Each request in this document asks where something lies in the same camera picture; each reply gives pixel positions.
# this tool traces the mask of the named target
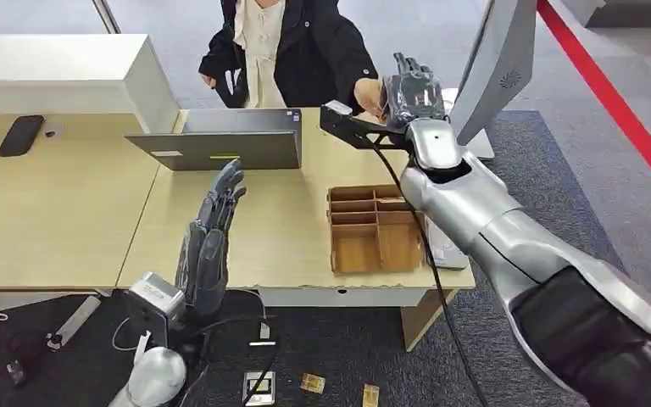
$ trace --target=speaker grille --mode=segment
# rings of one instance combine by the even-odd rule
[[[520,80],[523,79],[523,76],[517,70],[511,70],[500,78],[500,87],[503,89],[510,89],[515,87],[520,83]]]

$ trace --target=gray laptop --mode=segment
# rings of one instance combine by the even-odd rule
[[[192,109],[180,134],[126,136],[171,170],[220,170],[235,158],[246,170],[301,166],[300,109]]]

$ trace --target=desk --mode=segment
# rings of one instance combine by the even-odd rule
[[[15,117],[0,114],[0,144]],[[133,114],[52,114],[42,129],[54,124],[0,158],[0,291],[112,289],[158,168],[123,138],[142,131]]]
[[[405,153],[385,154],[396,171],[405,166]],[[213,175],[159,167],[118,287],[129,287],[147,270],[174,281],[186,224]],[[430,269],[351,276],[331,271],[327,189],[384,183],[392,180],[374,153],[325,134],[318,109],[304,109],[303,168],[246,171],[248,192],[231,227],[229,287],[257,288],[269,306],[401,306],[411,350],[442,312]],[[450,298],[475,286],[470,267],[443,271],[441,279]]]

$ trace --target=cardboard organizer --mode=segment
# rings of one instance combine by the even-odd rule
[[[420,231],[394,185],[331,188],[328,220],[334,273],[410,271],[424,261]]]

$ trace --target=gray carpet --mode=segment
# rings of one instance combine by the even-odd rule
[[[622,267],[587,199],[538,112],[503,112],[489,129],[498,155],[489,165],[509,184],[528,213],[564,240]],[[583,402],[545,382],[520,357],[492,291],[476,272],[478,287],[451,306],[470,364],[492,406],[571,406]],[[11,332],[49,329],[64,320],[78,298],[60,298],[11,312],[0,323],[0,349]],[[228,314],[257,312],[247,294],[230,294]],[[477,405],[444,320],[411,354],[402,351],[397,309],[272,309],[282,337],[275,365],[279,405],[360,405],[364,383],[381,388],[381,407]],[[127,378],[128,354],[110,347],[125,316],[117,294],[86,323],[72,343],[47,356],[30,385],[4,394],[3,405],[105,405]],[[255,326],[231,326],[214,344],[217,355],[203,385],[187,405],[237,405],[242,374],[257,370],[265,354],[245,341]],[[304,372],[326,379],[323,395],[298,388]],[[7,383],[0,381],[6,391]]]

